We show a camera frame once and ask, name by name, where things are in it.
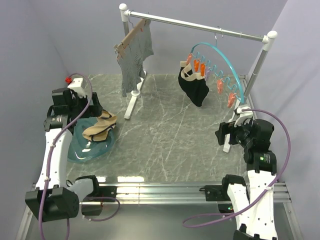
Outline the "beige underwear blue trim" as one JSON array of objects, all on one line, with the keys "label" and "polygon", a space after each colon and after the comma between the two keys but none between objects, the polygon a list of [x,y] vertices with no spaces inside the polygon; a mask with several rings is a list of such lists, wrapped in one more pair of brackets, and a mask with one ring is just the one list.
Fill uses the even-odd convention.
[{"label": "beige underwear blue trim", "polygon": [[106,110],[102,110],[101,115],[97,118],[97,123],[86,128],[82,136],[91,142],[105,141],[109,135],[109,131],[116,127],[118,117]]}]

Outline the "salmon clothespin end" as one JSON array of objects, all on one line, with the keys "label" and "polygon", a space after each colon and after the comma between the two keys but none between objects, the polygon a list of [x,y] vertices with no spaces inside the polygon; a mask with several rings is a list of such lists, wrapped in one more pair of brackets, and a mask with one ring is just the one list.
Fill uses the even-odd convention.
[{"label": "salmon clothespin end", "polygon": [[237,99],[237,94],[236,93],[230,93],[228,95],[228,101],[227,101],[227,107],[231,108],[235,102],[235,100]]}]

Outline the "teal clip hanger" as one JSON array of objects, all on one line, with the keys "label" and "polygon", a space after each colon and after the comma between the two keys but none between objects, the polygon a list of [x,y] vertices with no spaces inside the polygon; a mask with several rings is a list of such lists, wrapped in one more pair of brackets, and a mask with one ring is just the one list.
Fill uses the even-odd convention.
[{"label": "teal clip hanger", "polygon": [[[223,61],[223,63],[227,66],[227,72],[225,72],[222,68],[219,68],[217,64],[215,64],[210,58],[209,55],[201,54],[201,52],[197,51],[197,48],[203,46],[215,52]],[[236,94],[236,100],[239,103],[243,104],[245,102],[244,89],[242,83],[240,81],[240,77],[236,72],[236,69],[228,59],[228,57],[218,48],[218,44],[211,44],[209,42],[199,42],[191,47],[189,54],[192,54],[192,60],[190,64],[194,69],[194,60],[200,59],[205,63],[206,69],[210,68],[211,73],[210,76],[214,76],[217,80],[223,79],[223,87],[226,87],[230,93]]]}]

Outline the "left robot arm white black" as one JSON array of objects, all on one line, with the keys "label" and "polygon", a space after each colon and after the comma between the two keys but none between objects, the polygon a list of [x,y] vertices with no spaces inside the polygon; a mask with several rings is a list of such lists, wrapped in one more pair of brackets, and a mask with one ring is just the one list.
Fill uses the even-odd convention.
[{"label": "left robot arm white black", "polygon": [[70,88],[58,88],[51,94],[43,123],[45,155],[35,189],[25,194],[25,203],[39,222],[75,218],[80,202],[87,198],[96,201],[101,188],[94,175],[81,176],[67,186],[67,161],[70,144],[78,119],[98,117],[102,106],[96,92],[81,97]]}]

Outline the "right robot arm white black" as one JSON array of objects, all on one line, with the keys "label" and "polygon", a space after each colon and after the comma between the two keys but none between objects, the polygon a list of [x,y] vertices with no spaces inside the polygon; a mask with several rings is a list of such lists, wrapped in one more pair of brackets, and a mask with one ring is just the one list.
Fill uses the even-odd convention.
[{"label": "right robot arm white black", "polygon": [[249,183],[238,175],[227,174],[220,185],[206,185],[206,201],[231,201],[231,206],[219,207],[222,214],[241,212],[235,217],[235,240],[276,240],[274,220],[274,184],[277,158],[269,150],[274,125],[263,119],[251,119],[239,126],[222,122],[215,132],[219,145],[230,136],[231,145],[243,147],[243,158]]}]

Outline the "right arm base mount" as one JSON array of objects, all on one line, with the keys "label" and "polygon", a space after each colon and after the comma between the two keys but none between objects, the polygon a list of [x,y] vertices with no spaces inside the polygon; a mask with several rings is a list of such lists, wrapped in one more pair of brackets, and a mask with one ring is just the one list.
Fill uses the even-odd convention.
[{"label": "right arm base mount", "polygon": [[217,202],[221,214],[233,214],[234,208],[227,193],[224,193],[222,185],[205,185],[199,188],[205,194],[207,202]]}]

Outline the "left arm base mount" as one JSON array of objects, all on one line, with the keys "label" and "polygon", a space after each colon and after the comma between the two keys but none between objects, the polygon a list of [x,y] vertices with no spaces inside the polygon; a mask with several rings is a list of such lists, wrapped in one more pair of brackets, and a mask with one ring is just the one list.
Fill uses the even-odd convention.
[{"label": "left arm base mount", "polygon": [[83,198],[81,195],[78,195],[79,201],[99,201],[99,205],[84,205],[81,207],[81,213],[86,219],[99,216],[102,213],[104,203],[116,202],[117,187],[114,185],[100,185],[95,175],[80,176],[74,183],[81,189],[84,187],[85,191],[82,190],[81,193],[88,193]]}]

